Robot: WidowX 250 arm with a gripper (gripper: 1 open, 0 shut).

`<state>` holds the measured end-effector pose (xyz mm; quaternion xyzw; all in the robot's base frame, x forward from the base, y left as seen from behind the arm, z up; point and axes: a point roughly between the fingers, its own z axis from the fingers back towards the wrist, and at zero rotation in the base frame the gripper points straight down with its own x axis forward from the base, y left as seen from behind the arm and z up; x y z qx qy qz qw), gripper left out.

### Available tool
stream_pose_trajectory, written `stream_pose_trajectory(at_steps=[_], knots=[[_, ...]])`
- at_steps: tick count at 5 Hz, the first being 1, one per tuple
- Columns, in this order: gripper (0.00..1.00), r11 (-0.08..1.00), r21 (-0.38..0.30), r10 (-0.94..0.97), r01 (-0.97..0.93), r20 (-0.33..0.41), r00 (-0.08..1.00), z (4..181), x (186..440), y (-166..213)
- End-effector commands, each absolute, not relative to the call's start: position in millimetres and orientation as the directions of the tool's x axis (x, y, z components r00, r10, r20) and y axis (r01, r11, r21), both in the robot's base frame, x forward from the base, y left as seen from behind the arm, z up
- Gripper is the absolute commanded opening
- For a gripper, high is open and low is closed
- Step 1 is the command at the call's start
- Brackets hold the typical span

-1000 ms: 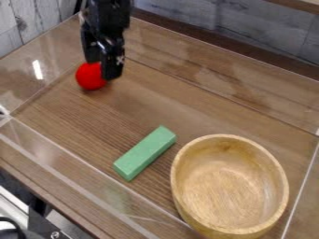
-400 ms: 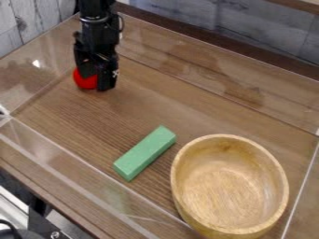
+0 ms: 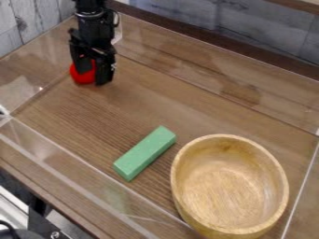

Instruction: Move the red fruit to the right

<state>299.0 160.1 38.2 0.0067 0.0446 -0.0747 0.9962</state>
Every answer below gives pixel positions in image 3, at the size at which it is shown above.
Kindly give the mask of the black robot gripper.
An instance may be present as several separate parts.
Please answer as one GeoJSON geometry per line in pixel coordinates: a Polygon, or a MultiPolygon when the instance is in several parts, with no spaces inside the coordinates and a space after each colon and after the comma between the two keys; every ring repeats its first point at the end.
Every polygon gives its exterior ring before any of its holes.
{"type": "Polygon", "coordinates": [[[102,86],[113,81],[117,69],[117,51],[113,46],[115,21],[119,13],[107,7],[104,0],[72,0],[79,28],[71,28],[70,53],[79,74],[92,69],[90,51],[96,49],[102,54],[95,58],[95,83],[102,86]]]}

